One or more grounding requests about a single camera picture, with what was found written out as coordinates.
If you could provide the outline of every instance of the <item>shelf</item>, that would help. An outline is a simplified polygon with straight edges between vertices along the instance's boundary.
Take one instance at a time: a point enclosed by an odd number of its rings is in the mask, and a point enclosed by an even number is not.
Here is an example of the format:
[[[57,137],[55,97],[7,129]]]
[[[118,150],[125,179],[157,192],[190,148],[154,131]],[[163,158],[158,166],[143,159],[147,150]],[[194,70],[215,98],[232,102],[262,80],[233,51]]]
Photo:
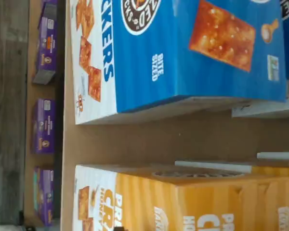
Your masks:
[[[39,1],[30,0],[28,76],[34,69]],[[76,126],[70,15],[66,11],[66,60],[61,230],[72,231],[74,174],[77,164],[164,163],[178,159],[244,161],[258,152],[289,151],[289,119],[231,118],[231,112],[199,112],[135,125]],[[52,86],[28,81],[25,218],[37,224],[33,210],[33,167],[53,162],[30,153],[31,108],[38,97],[54,97]]]
[[[38,98],[54,98],[54,86],[32,84],[32,76],[35,73],[35,59],[38,41],[38,22],[40,15],[40,1],[30,0],[29,12],[29,38],[28,38],[28,70],[27,70],[27,106],[26,106],[26,159],[25,159],[25,195],[24,215],[25,223],[40,226],[41,221],[35,215],[33,207],[33,170],[35,166],[53,164],[51,155],[35,155],[31,153],[31,114],[32,107]]]

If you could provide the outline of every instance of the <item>gray floor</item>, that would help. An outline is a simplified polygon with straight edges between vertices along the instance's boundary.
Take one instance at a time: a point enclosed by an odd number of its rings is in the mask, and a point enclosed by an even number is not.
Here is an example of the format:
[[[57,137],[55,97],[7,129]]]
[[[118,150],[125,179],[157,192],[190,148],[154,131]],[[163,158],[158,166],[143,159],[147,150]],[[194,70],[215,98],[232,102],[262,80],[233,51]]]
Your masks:
[[[0,224],[23,207],[28,0],[0,0]]]

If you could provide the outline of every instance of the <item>square cracker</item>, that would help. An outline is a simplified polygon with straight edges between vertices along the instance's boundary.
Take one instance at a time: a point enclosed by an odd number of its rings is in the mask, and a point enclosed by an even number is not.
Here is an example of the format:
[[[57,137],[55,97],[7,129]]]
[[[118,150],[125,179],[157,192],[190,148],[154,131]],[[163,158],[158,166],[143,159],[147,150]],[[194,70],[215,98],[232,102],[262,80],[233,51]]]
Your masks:
[[[89,215],[89,186],[78,192],[78,220],[87,220]]]
[[[251,25],[200,0],[189,49],[249,72],[255,37]]]
[[[90,66],[88,68],[88,94],[96,101],[101,101],[101,70]]]
[[[85,37],[81,36],[80,51],[79,51],[79,65],[88,72],[88,67],[91,61],[91,44]]]
[[[81,19],[82,35],[87,39],[90,32],[94,26],[94,12],[93,12],[93,2],[90,0],[89,5],[83,12]]]
[[[82,221],[82,231],[93,231],[93,218]]]
[[[86,10],[87,1],[86,0],[78,0],[76,5],[76,29],[78,30],[80,23],[82,21],[82,17],[84,15],[84,11]]]

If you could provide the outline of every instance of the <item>purple box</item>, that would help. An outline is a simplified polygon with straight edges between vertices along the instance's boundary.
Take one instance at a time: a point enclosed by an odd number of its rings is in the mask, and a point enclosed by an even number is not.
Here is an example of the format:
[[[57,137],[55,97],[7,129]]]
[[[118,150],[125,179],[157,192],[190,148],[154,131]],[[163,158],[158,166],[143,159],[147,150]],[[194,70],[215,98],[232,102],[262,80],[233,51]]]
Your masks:
[[[33,83],[48,84],[56,71],[56,20],[41,16],[39,22],[38,53],[36,58],[36,74]]]
[[[36,167],[33,176],[34,209],[45,226],[53,220],[53,168]]]
[[[42,17],[47,17],[56,21],[57,17],[57,0],[42,0],[41,2]]]
[[[54,153],[54,100],[38,99],[32,112],[32,152]]]

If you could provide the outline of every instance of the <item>wooden surface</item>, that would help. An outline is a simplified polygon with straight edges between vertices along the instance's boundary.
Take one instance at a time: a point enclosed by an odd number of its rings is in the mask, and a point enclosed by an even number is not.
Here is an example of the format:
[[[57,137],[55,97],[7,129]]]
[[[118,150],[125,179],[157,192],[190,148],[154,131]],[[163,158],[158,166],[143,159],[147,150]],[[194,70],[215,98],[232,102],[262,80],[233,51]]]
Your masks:
[[[61,230],[72,230],[77,164],[171,163],[177,159],[254,158],[260,151],[289,151],[289,119],[231,119],[230,112],[196,113],[127,126],[76,126],[69,1]]]
[[[0,0],[0,224],[23,209],[28,0]]]
[[[29,39],[28,39],[28,82],[27,82],[27,112],[26,112],[26,161],[25,161],[25,203],[24,214],[26,224],[41,225],[34,213],[33,207],[33,170],[35,166],[51,165],[51,155],[35,155],[31,153],[31,113],[38,98],[53,99],[54,86],[35,85],[31,83],[35,73],[35,56],[38,42],[38,23],[40,15],[40,0],[30,0]]]

